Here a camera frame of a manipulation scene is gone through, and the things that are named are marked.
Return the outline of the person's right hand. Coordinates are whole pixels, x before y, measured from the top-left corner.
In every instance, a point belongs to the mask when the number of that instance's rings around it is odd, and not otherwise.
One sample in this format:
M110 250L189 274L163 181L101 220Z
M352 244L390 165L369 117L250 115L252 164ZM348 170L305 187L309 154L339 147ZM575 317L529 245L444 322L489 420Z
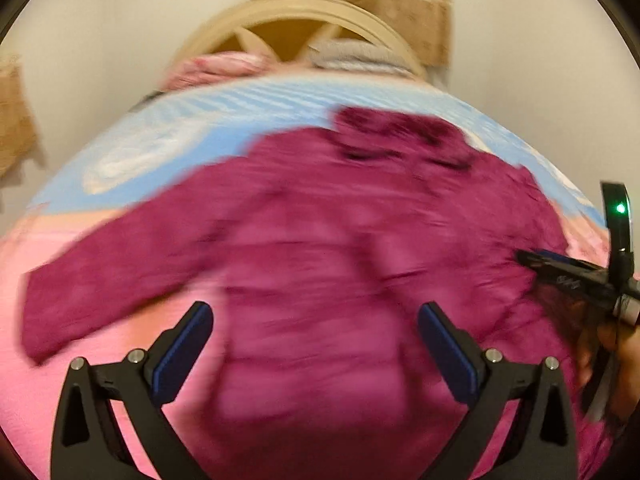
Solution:
M617 362L608 414L619 422L628 422L640 396L639 327L605 323L582 331L577 346L578 382L581 387L585 387L591 378L597 348L611 352Z

